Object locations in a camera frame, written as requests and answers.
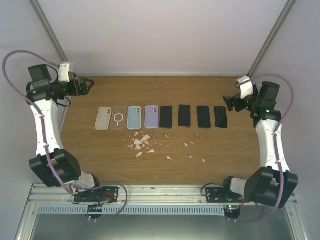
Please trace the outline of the black smartphone from white case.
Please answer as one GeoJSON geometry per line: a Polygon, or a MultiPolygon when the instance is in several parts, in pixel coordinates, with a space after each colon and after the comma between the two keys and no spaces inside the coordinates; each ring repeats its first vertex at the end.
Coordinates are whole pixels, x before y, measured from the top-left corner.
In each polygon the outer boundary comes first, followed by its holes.
{"type": "Polygon", "coordinates": [[[215,127],[220,129],[228,128],[227,110],[224,106],[214,107],[215,127]]]}

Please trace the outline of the blue magsafe phone case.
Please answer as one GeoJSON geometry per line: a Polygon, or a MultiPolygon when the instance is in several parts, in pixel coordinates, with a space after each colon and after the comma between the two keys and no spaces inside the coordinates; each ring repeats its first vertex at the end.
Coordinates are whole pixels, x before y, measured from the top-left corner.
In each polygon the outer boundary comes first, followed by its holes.
{"type": "Polygon", "coordinates": [[[210,108],[206,105],[197,106],[197,122],[200,129],[211,128],[210,108]]]}

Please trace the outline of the white phone stand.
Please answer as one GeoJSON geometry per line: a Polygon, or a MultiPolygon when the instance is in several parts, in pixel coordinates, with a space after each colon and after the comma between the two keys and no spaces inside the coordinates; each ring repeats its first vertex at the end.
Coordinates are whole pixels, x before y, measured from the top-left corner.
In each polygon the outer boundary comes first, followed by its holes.
{"type": "Polygon", "coordinates": [[[100,107],[97,112],[94,129],[97,131],[107,131],[110,125],[111,114],[111,107],[100,107]]]}

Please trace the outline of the clear magsafe phone case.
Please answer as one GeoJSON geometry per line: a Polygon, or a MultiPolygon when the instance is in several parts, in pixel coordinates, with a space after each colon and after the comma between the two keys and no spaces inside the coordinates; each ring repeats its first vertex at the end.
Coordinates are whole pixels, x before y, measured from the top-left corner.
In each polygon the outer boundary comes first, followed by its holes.
{"type": "Polygon", "coordinates": [[[110,128],[112,130],[122,130],[126,123],[127,108],[125,106],[114,106],[110,128]]]}

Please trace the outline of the phone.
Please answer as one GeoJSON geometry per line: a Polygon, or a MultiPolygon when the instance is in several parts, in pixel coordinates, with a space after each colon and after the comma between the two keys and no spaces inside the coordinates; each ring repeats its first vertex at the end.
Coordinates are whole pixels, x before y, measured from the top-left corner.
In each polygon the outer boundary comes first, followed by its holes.
{"type": "Polygon", "coordinates": [[[179,105],[178,107],[178,126],[189,128],[191,126],[191,106],[179,105]]]}

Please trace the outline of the light blue phone case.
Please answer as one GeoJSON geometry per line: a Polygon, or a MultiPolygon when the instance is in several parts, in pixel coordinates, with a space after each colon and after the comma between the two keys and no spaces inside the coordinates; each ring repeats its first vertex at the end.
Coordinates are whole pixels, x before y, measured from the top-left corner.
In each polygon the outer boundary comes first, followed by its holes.
{"type": "Polygon", "coordinates": [[[127,129],[128,130],[140,130],[142,126],[141,107],[130,106],[127,112],[127,129]]]}

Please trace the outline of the dark green smartphone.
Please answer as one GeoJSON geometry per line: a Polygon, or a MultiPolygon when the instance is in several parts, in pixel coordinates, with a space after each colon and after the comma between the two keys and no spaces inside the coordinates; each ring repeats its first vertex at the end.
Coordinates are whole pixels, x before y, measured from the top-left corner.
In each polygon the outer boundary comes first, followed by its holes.
{"type": "Polygon", "coordinates": [[[171,129],[173,126],[173,107],[161,106],[159,126],[162,129],[171,129]]]}

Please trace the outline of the lavender phone case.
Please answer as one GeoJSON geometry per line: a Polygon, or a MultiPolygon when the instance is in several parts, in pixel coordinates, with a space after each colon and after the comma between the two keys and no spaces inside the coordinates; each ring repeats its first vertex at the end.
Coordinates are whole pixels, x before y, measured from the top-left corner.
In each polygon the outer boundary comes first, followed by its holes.
{"type": "Polygon", "coordinates": [[[159,107],[147,105],[145,107],[144,127],[146,129],[157,129],[159,127],[159,107]]]}

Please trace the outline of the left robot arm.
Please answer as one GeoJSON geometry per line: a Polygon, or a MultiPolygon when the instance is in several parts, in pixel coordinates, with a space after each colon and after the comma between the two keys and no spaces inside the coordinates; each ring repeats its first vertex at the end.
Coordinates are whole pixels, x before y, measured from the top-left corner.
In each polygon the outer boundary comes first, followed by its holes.
{"type": "Polygon", "coordinates": [[[95,83],[77,76],[74,63],[69,61],[58,66],[56,80],[52,80],[48,68],[47,64],[28,68],[32,81],[26,86],[26,97],[37,134],[36,156],[29,160],[29,167],[47,187],[66,187],[69,193],[86,189],[86,197],[98,202],[103,197],[98,178],[83,172],[76,157],[65,150],[58,123],[59,101],[85,96],[95,83]]]}

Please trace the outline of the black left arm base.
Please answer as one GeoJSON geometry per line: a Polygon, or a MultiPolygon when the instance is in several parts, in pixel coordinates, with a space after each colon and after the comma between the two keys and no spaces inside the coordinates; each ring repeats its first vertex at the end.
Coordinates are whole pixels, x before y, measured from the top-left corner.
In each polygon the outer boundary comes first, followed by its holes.
{"type": "Polygon", "coordinates": [[[79,203],[109,204],[118,201],[119,187],[105,186],[96,190],[78,191],[72,195],[71,201],[79,203]]]}

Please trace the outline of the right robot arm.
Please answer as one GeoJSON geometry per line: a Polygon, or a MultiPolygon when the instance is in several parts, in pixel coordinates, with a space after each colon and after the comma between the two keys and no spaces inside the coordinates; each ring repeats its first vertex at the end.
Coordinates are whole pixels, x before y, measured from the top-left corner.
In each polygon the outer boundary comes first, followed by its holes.
{"type": "Polygon", "coordinates": [[[229,111],[248,110],[258,135],[260,168],[249,178],[229,176],[223,183],[221,196],[232,203],[244,198],[247,202],[281,209],[298,185],[298,176],[291,173],[282,144],[282,116],[275,109],[280,86],[264,81],[260,88],[248,77],[236,80],[240,93],[224,96],[229,111]]]}

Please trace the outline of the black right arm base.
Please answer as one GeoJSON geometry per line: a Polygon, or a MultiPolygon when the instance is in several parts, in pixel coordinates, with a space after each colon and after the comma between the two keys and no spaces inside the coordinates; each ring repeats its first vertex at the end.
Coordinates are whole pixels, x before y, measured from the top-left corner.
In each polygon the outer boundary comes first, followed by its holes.
{"type": "Polygon", "coordinates": [[[204,196],[207,203],[240,204],[244,200],[242,195],[234,193],[226,187],[213,185],[204,188],[204,196]]]}

